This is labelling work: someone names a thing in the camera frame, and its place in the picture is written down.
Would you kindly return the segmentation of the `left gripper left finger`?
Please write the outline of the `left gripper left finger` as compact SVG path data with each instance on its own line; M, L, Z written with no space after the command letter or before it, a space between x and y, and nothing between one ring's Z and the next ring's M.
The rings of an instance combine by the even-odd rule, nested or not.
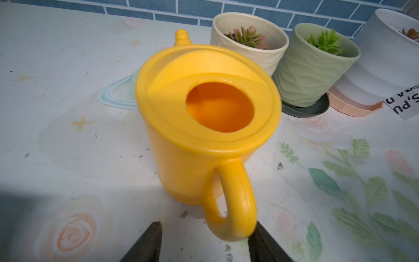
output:
M158 262L162 237L161 223L151 223L120 262Z

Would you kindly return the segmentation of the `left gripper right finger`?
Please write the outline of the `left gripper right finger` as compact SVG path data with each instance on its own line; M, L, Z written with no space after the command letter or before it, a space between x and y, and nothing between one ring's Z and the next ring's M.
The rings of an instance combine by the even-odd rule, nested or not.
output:
M251 262L293 262L260 222L248 238L248 246Z

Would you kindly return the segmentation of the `yellow plastic watering can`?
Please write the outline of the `yellow plastic watering can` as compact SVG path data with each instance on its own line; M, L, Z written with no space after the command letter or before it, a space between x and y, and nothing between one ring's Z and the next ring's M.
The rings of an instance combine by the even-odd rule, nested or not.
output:
M193 44L186 30L140 69L136 101L161 184L201 205L224 241L252 235L257 207L246 161L274 134L282 103L271 77L234 51Z

